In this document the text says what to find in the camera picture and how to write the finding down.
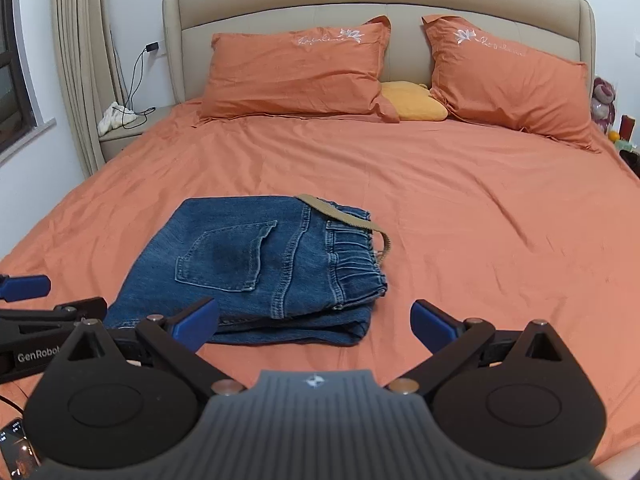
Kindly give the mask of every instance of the smartphone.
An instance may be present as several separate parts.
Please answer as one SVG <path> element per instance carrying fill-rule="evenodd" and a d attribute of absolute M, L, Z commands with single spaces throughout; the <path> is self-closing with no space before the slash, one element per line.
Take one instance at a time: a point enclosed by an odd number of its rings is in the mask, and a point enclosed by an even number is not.
<path fill-rule="evenodd" d="M 0 452 L 12 479 L 29 478 L 40 465 L 24 436 L 21 418 L 14 418 L 0 431 Z"/>

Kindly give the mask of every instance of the beige curtain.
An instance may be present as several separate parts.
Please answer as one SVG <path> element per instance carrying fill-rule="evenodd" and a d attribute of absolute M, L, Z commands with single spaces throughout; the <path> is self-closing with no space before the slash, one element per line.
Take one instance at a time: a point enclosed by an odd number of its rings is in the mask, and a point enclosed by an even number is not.
<path fill-rule="evenodd" d="M 52 0 L 53 36 L 66 113 L 85 176 L 104 157 L 97 123 L 112 102 L 123 102 L 104 0 Z"/>

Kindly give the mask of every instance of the orange pillow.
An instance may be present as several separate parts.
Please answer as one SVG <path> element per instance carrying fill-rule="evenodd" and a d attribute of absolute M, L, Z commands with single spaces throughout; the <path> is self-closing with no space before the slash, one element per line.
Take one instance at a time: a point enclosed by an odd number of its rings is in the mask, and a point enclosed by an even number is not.
<path fill-rule="evenodd" d="M 368 115 L 399 122 L 378 77 L 391 24 L 281 34 L 214 34 L 201 118 Z"/>
<path fill-rule="evenodd" d="M 598 151 L 584 63 L 502 40 L 459 16 L 422 22 L 435 60 L 431 95 L 451 114 Z"/>

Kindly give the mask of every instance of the nightstand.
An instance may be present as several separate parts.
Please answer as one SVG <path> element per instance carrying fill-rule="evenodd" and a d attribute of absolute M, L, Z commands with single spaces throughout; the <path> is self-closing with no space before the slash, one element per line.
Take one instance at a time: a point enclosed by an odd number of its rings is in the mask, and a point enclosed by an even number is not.
<path fill-rule="evenodd" d="M 172 105 L 156 108 L 154 112 L 150 113 L 146 117 L 146 123 L 142 124 L 145 121 L 144 117 L 138 117 L 132 123 L 127 124 L 127 129 L 119 127 L 100 137 L 100 149 L 104 155 L 104 160 L 111 160 L 114 156 L 124 150 L 126 146 L 136 140 L 138 136 L 145 133 L 157 122 L 168 117 L 173 107 L 174 106 Z"/>

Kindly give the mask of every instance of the jeans back pocket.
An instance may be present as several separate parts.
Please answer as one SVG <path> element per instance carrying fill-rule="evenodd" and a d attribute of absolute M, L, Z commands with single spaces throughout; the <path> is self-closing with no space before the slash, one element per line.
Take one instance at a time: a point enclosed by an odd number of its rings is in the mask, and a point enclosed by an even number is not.
<path fill-rule="evenodd" d="M 277 221 L 205 231 L 175 262 L 175 281 L 227 292 L 254 290 L 260 247 Z"/>

